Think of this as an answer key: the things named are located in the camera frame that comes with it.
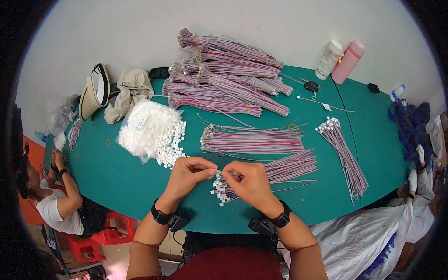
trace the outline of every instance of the white bottle cap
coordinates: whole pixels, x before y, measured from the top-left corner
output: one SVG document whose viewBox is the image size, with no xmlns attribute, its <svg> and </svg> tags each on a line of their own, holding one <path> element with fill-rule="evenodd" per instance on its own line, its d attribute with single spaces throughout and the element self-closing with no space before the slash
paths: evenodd
<svg viewBox="0 0 448 280">
<path fill-rule="evenodd" d="M 328 48 L 330 51 L 334 52 L 335 54 L 341 56 L 344 50 L 342 49 L 341 44 L 338 41 L 331 40 L 330 44 L 328 45 Z"/>
</svg>

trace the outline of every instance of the red stool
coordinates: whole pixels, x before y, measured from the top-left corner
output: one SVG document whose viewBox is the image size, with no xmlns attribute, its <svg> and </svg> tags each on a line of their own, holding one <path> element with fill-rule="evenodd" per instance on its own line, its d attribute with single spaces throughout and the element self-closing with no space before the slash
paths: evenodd
<svg viewBox="0 0 448 280">
<path fill-rule="evenodd" d="M 125 215 L 122 215 L 120 213 L 109 211 L 107 213 L 107 220 L 106 224 L 104 225 L 105 229 L 100 231 L 97 234 L 94 234 L 91 239 L 95 240 L 99 244 L 102 245 L 117 245 L 117 244 L 124 244 L 129 243 L 134 240 L 135 235 L 135 229 L 134 229 L 134 222 L 132 218 L 129 218 Z M 123 217 L 126 222 L 126 230 L 128 231 L 127 236 L 122 236 L 120 232 L 116 229 L 109 228 L 111 226 L 110 219 L 114 218 L 120 218 Z"/>
<path fill-rule="evenodd" d="M 67 240 L 69 242 L 70 251 L 78 261 L 90 263 L 107 260 L 100 255 L 98 243 L 90 238 L 81 239 L 78 235 L 67 234 Z"/>
</svg>

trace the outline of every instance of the hand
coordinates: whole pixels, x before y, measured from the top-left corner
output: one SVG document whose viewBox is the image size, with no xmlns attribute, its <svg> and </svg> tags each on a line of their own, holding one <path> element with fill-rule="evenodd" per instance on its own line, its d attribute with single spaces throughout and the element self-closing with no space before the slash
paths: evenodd
<svg viewBox="0 0 448 280">
<path fill-rule="evenodd" d="M 241 174 L 241 182 L 230 172 Z M 262 163 L 243 163 L 233 161 L 227 164 L 222 174 L 228 185 L 245 202 L 260 210 L 268 218 L 274 219 L 283 211 L 283 205 L 272 193 L 266 170 Z"/>
<path fill-rule="evenodd" d="M 52 166 L 56 166 L 56 149 L 52 150 Z"/>
<path fill-rule="evenodd" d="M 409 173 L 408 182 L 409 182 L 409 190 L 417 191 L 417 171 L 412 169 L 411 173 Z"/>
<path fill-rule="evenodd" d="M 425 151 L 423 150 L 423 147 L 419 144 L 415 150 L 418 152 L 418 159 L 423 165 L 425 163 Z"/>
<path fill-rule="evenodd" d="M 165 193 L 174 200 L 186 196 L 204 179 L 211 179 L 218 166 L 201 157 L 178 158 L 172 168 Z"/>
<path fill-rule="evenodd" d="M 65 168 L 65 160 L 64 160 L 64 157 L 62 156 L 62 153 L 60 152 L 60 150 L 55 149 L 54 152 L 55 152 L 56 167 L 60 171 Z"/>
</svg>

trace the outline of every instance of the white wall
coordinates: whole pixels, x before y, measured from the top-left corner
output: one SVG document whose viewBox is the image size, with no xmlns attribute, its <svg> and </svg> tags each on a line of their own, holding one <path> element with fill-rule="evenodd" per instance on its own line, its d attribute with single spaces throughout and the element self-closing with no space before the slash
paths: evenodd
<svg viewBox="0 0 448 280">
<path fill-rule="evenodd" d="M 287 65 L 315 68 L 327 43 L 358 39 L 366 53 L 351 79 L 384 92 L 404 83 L 404 98 L 445 109 L 429 47 L 399 0 L 60 0 L 38 30 L 18 84 L 24 134 L 46 129 L 46 102 L 81 94 L 86 77 L 106 64 L 111 81 L 130 66 L 169 66 L 182 53 L 177 34 L 224 34 Z"/>
</svg>

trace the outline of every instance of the sun visor hat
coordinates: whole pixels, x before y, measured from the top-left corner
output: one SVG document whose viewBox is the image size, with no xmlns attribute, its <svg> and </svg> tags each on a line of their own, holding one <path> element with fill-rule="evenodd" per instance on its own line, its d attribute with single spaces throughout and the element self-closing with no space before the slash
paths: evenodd
<svg viewBox="0 0 448 280">
<path fill-rule="evenodd" d="M 95 65 L 79 102 L 79 117 L 86 121 L 96 110 L 108 104 L 110 95 L 109 77 L 102 63 Z"/>
</svg>

